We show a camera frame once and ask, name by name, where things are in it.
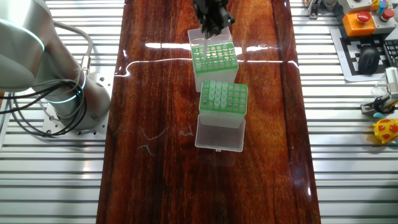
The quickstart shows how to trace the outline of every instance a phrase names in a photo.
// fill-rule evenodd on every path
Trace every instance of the blue light ring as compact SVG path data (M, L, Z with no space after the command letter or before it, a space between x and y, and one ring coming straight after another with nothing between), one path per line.
M11 22L11 21L7 21L5 19L0 19L0 22L5 24L5 25L13 26L13 27L15 27L17 29L20 29L20 30L26 32L27 34L31 35L34 39L36 39L39 42L39 44L42 46L43 52L44 52L45 47L44 47L44 44L43 44L42 40L40 40L40 38L37 37L34 33L32 33L30 30L28 30L25 27L22 27L20 25L17 25L15 23Z
M85 77L85 79L84 79L84 81L83 81L83 84L82 84L82 86L81 86L81 89L84 89L84 87L85 87L85 85L86 85L86 75L84 75L84 77ZM63 101L58 101L58 102L54 102L54 101L50 101L50 100L47 100L49 103L66 103L66 102L69 102L69 101L71 101L71 100L73 100L73 99L75 99L76 98L76 96L78 95L80 93L80 91L76 94L76 95L74 95L73 97L71 97L71 98L69 98L69 99L67 99L67 100L63 100Z

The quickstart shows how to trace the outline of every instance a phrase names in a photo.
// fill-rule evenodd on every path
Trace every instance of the metal slotted table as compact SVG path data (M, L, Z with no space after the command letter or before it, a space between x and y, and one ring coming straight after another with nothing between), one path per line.
M124 1L47 4L56 21L92 36L91 71L107 85L116 64ZM322 223L398 223L398 151L366 140L373 122L359 110L372 100L376 82L345 82L328 31L338 24L332 13L321 11L318 20L310 20L300 0L290 6ZM80 61L86 41L57 31ZM39 105L24 114L42 127L45 114ZM13 119L6 124L0 134L0 223L95 223L104 141L46 142L25 133Z

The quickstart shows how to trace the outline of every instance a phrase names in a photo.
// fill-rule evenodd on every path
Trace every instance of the pipette tip box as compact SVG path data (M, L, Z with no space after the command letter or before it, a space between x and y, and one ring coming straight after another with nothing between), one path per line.
M235 46L228 28L220 35L207 40L200 29L188 31L191 46L193 71L196 91L200 92L201 83L205 80L233 83L238 72L238 60Z
M243 150L248 86L205 80L201 86L196 147Z

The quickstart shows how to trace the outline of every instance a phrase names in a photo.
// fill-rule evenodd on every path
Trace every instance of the wooden table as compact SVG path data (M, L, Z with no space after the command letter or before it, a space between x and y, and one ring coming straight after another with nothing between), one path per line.
M126 1L97 223L320 223L289 2L228 11L249 87L241 153L194 145L192 0Z

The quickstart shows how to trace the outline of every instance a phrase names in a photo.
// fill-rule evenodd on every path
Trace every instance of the black mouse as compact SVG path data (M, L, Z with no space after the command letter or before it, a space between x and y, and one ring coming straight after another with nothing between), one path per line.
M361 47L359 56L358 71L362 75L372 75L379 66L380 53L374 46L365 45Z

